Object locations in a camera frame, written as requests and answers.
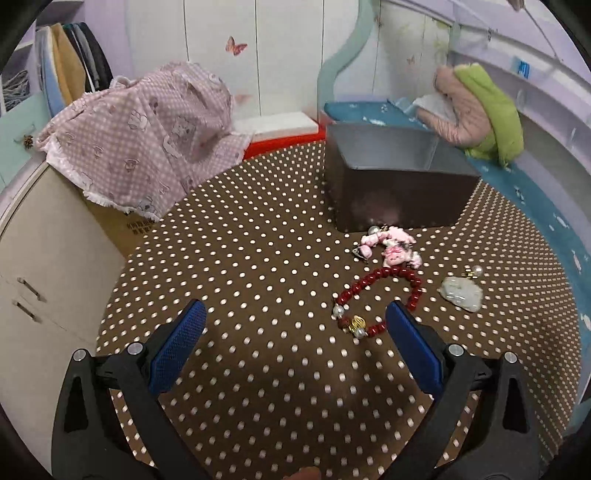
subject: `metal handle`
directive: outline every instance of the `metal handle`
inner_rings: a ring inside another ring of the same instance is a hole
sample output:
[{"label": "metal handle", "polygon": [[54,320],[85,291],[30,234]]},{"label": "metal handle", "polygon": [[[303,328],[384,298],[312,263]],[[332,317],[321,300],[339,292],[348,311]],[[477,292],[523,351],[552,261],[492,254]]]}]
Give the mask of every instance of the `metal handle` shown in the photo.
[{"label": "metal handle", "polygon": [[31,312],[29,312],[29,310],[28,310],[26,307],[24,307],[24,306],[23,306],[23,305],[22,305],[22,304],[21,304],[21,303],[20,303],[18,300],[13,300],[13,301],[12,301],[12,304],[13,304],[15,307],[17,307],[17,308],[21,309],[23,312],[25,312],[25,313],[26,313],[26,314],[27,314],[27,315],[28,315],[28,316],[31,318],[31,320],[32,320],[33,322],[36,322],[36,321],[37,321],[37,318],[35,317],[35,314],[34,314],[34,313],[31,313]]},{"label": "metal handle", "polygon": [[31,292],[33,293],[33,295],[35,295],[37,297],[37,300],[41,301],[41,294],[35,290],[31,284],[29,282],[27,282],[24,278],[22,277],[18,277],[17,278],[17,282],[22,283],[23,285],[26,286],[26,288],[28,288],[29,290],[31,290]]}]

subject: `silver bead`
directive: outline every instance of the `silver bead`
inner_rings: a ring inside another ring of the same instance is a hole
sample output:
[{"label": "silver bead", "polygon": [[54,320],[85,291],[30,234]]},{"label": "silver bead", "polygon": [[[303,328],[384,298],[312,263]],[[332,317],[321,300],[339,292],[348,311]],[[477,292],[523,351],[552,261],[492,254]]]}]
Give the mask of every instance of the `silver bead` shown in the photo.
[{"label": "silver bead", "polygon": [[375,233],[380,232],[382,229],[376,225],[369,227],[368,235],[373,235]]},{"label": "silver bead", "polygon": [[355,335],[355,338],[365,338],[367,337],[367,332],[365,331],[365,329],[356,328],[353,332],[353,335]]},{"label": "silver bead", "polygon": [[341,306],[341,305],[335,305],[333,307],[333,315],[340,319],[343,317],[343,315],[345,314],[345,309]]},{"label": "silver bead", "polygon": [[472,278],[478,278],[484,273],[484,268],[481,265],[474,265],[472,267]]}]

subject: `teal wavy trim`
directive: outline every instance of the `teal wavy trim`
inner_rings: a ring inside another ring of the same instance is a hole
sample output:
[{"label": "teal wavy trim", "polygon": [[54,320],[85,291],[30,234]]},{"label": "teal wavy trim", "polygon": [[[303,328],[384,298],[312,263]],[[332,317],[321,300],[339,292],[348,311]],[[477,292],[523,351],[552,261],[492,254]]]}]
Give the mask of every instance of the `teal wavy trim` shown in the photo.
[{"label": "teal wavy trim", "polygon": [[379,13],[379,0],[359,0],[355,29],[340,50],[323,63],[318,74],[317,108],[320,113],[327,102],[335,99],[335,81],[339,73],[357,58],[369,40]]}]

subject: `blue gripper pad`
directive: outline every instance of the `blue gripper pad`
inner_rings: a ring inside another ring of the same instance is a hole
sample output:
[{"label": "blue gripper pad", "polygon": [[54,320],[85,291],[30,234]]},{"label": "blue gripper pad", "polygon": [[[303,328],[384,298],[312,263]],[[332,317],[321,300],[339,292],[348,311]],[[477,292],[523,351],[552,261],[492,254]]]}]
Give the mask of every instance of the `blue gripper pad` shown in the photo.
[{"label": "blue gripper pad", "polygon": [[170,391],[205,328],[205,305],[195,301],[175,320],[176,326],[150,363],[150,393]]},{"label": "blue gripper pad", "polygon": [[388,305],[386,327],[396,348],[421,391],[438,398],[443,392],[443,370],[414,322],[408,310],[395,302]]}]

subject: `polka dot tablecloth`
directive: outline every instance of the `polka dot tablecloth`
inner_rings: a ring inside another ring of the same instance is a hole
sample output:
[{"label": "polka dot tablecloth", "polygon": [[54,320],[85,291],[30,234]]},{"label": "polka dot tablecloth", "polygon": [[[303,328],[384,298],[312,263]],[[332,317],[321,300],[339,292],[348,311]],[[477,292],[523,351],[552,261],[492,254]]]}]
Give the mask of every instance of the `polka dot tablecloth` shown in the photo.
[{"label": "polka dot tablecloth", "polygon": [[[279,479],[303,466],[326,478],[377,479],[429,409],[386,334],[357,340],[331,318],[333,299],[379,265],[351,250],[324,195],[324,144],[262,155],[205,182],[144,237],[121,274],[98,337],[101,354],[146,340],[191,298],[207,327],[176,385],[160,397],[214,478]],[[424,265],[415,315],[446,342],[522,361],[548,462],[561,444],[579,381],[577,311],[564,272],[535,227],[481,182],[456,226],[411,231]],[[478,313],[444,301],[447,275],[480,264]],[[378,280],[349,302],[380,322],[409,285]],[[113,395],[138,459],[151,462],[121,393]],[[455,458],[472,394],[442,462]]]}]

